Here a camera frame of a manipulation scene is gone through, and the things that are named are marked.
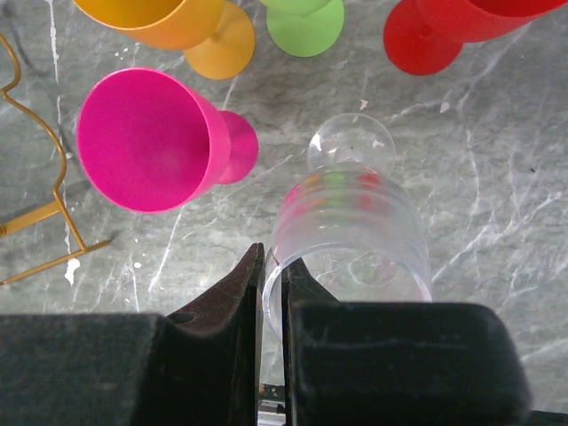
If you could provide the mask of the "pink plastic wine glass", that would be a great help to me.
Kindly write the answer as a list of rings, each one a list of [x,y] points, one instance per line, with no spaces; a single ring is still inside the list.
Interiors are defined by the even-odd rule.
[[[147,214],[241,181],[259,153],[244,117],[142,67],[115,71],[93,86],[78,115],[76,146],[86,176],[104,197]]]

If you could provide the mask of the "red plastic wine glass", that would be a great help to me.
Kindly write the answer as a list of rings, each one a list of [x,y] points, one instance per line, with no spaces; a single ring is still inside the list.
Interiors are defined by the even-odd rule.
[[[448,67],[466,43],[504,36],[566,5],[564,0],[402,0],[383,30],[387,57],[410,75]]]

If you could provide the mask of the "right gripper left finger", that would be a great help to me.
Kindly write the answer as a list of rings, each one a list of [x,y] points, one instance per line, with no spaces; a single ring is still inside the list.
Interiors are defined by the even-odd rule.
[[[1,318],[4,425],[253,425],[264,247],[167,316]]]

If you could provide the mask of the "orange plastic wine glass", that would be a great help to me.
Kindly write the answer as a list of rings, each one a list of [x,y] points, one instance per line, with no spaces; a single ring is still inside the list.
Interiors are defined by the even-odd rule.
[[[252,20],[231,1],[80,0],[75,5],[137,42],[182,51],[196,73],[213,80],[240,74],[256,48]]]

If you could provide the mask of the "green plastic wine glass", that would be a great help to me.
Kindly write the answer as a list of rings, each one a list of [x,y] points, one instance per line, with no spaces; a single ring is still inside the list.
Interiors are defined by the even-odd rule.
[[[328,50],[345,22],[342,0],[261,0],[272,40],[285,53],[310,58]]]

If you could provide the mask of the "clear wine glass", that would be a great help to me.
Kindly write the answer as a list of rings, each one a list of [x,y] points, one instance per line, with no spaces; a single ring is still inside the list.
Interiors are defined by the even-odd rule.
[[[391,134],[366,114],[338,114],[315,131],[310,174],[280,205],[266,256],[262,301],[277,337],[284,271],[296,260],[340,301],[431,301],[426,232],[410,194],[391,178],[395,160]]]

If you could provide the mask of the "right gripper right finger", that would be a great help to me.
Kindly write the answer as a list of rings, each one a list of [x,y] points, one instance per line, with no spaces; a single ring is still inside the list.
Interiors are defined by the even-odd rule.
[[[520,425],[532,394],[509,332],[467,303],[341,302],[302,260],[281,276],[290,425]]]

